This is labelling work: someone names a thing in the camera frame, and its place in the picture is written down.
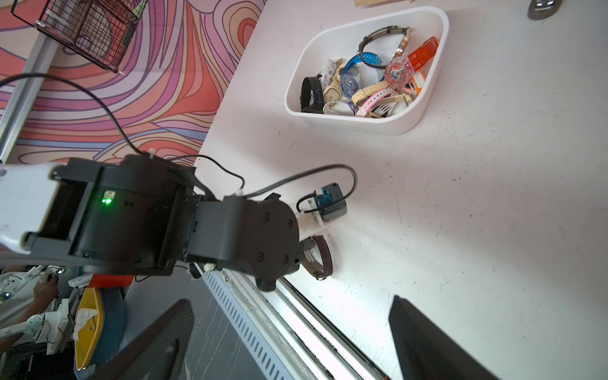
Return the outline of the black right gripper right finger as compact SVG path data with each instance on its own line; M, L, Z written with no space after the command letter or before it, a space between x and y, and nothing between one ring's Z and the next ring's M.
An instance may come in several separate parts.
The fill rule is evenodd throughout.
M389 326L404 379L495 379L407 299L395 296Z

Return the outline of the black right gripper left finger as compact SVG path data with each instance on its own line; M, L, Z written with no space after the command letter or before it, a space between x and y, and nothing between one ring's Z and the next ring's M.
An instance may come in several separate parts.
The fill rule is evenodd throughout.
M181 299L90 378L177 379L193 327L191 302Z

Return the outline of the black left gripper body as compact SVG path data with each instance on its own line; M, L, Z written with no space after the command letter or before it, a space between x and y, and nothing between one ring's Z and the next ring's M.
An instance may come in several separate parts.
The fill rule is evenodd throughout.
M243 196L201 201L193 214L186 261L245 273L260 291L274 291L277 280L302 264L296 215L277 193L261 201Z

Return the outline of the pink white kids watch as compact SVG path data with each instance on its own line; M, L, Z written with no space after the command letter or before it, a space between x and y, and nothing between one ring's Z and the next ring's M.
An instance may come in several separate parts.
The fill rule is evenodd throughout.
M386 98L389 98L396 94L397 93L391 88L385 88L385 89L377 91L376 93L373 93L359 107L358 111L356 112L356 116L357 117L366 117L367 114L369 114L369 112L371 112L375 106L379 105L380 101L385 100Z

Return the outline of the black digital watch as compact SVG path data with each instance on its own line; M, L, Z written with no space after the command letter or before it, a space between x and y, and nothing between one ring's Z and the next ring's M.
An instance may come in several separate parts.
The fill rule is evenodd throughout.
M305 77L300 93L301 112L323 114L325 100L320 76Z

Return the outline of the blue translucent watch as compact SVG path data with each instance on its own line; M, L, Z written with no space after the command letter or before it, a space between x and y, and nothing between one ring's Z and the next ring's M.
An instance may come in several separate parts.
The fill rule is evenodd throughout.
M383 68L382 59L375 53L364 52L352 57L340 75L342 97L350 100L358 90L379 82L383 77Z

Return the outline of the red translucent watch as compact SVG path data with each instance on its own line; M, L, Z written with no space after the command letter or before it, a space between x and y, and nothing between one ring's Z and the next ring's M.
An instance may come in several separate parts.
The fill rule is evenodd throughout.
M405 87L414 74L434 58L438 47L437 40L432 36L411 54L392 58L384 69L384 79L389 87L395 90Z

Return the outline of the dark brown leather watch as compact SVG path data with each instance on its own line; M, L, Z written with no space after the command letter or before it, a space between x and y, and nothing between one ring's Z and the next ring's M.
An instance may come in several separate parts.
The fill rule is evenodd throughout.
M392 58L404 55L411 34L410 27L397 25L377 29L359 43L359 59L368 67L384 69Z

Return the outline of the purple white strap watch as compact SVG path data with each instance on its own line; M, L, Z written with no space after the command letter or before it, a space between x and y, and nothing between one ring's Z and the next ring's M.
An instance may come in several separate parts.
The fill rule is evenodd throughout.
M357 107L351 101L329 101L323 107L323 113L331 116L354 117L357 112Z

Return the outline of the beige strap watch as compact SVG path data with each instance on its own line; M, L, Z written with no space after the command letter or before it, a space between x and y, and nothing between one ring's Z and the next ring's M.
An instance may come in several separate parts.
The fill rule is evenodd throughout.
M342 98L342 92L340 88L340 83L336 81L332 81L327 85L323 92L323 99L326 105L340 101Z

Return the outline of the cream strap watch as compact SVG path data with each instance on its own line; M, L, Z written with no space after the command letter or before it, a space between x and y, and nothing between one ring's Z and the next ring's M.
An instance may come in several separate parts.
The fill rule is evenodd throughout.
M374 85L364 87L364 88L358 90L357 92L355 92L351 96L351 101L353 104L359 105L362 101L366 100L374 93L384 90L388 86L389 86L389 83L387 81L381 81L381 82L375 83Z

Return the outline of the large beige square watch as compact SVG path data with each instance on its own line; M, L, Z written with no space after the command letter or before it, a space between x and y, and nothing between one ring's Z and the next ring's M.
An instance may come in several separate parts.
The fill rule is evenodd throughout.
M388 118L408 108L412 102L413 98L408 93L394 95L380 101L379 105L373 109L372 114L378 118Z

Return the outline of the orange white band watch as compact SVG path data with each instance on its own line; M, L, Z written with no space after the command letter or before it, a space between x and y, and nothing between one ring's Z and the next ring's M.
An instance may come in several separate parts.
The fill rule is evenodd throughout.
M426 76L423 73L423 71L416 71L413 74L413 77L411 80L411 84L413 85L413 88L416 90L416 94L420 94L422 92L425 83L426 83Z

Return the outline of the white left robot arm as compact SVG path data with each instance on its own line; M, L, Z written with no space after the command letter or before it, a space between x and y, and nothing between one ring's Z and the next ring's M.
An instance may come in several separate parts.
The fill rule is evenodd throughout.
M218 199L192 167L148 155L2 166L1 243L20 260L104 275L210 264L252 276L261 291L303 255L297 218L277 195Z

